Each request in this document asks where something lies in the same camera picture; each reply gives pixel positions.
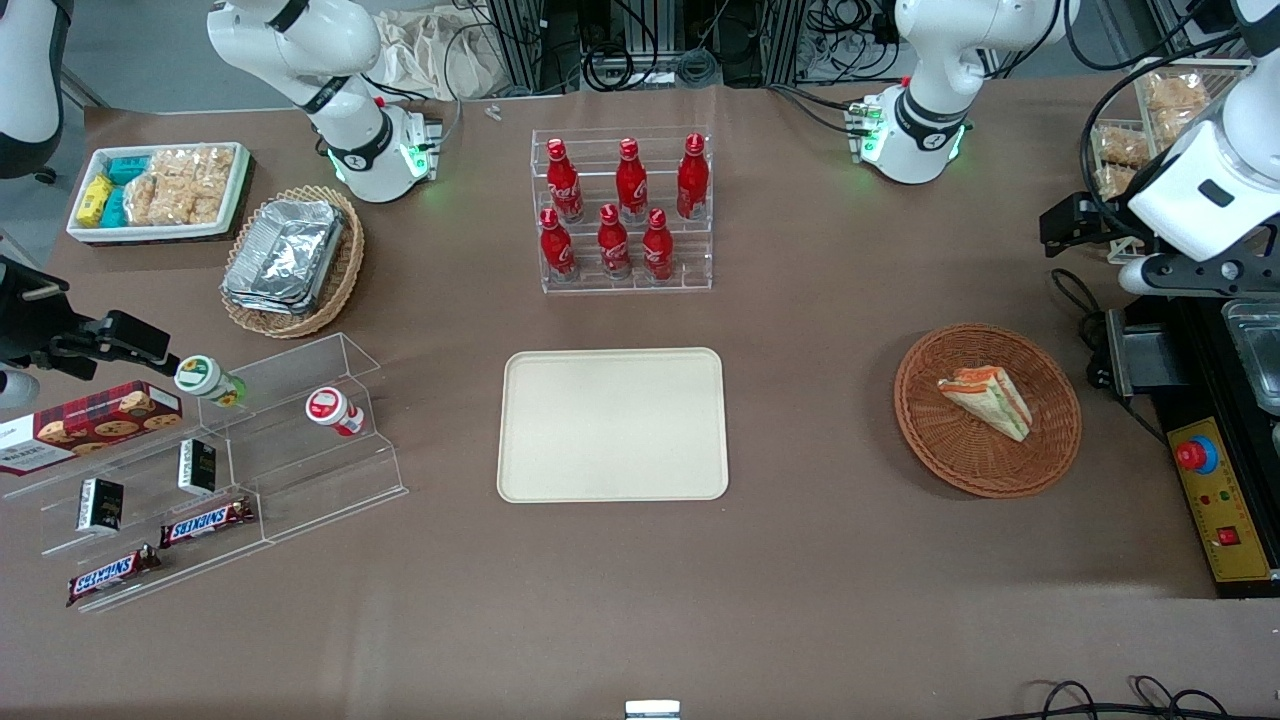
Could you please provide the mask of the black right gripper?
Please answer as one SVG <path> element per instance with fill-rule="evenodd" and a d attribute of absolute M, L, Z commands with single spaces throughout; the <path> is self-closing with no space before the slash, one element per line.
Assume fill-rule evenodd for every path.
<path fill-rule="evenodd" d="M 77 313 L 65 292 L 69 284 L 10 258 L 3 259 L 1 363 L 4 368 L 60 372 L 92 379 L 97 361 L 83 350 L 96 348 L 95 319 Z M 99 325 L 99 355 L 105 363 L 131 363 L 174 377 L 180 357 L 169 351 L 170 334 L 122 310 Z"/>

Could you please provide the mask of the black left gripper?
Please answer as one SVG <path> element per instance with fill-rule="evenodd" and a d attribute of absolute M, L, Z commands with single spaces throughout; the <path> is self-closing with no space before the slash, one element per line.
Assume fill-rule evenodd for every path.
<path fill-rule="evenodd" d="M 1070 193 L 1039 215 L 1044 256 L 1056 258 L 1079 245 L 1138 243 L 1138 232 L 1125 223 L 1117 200 L 1093 200 L 1088 193 Z"/>

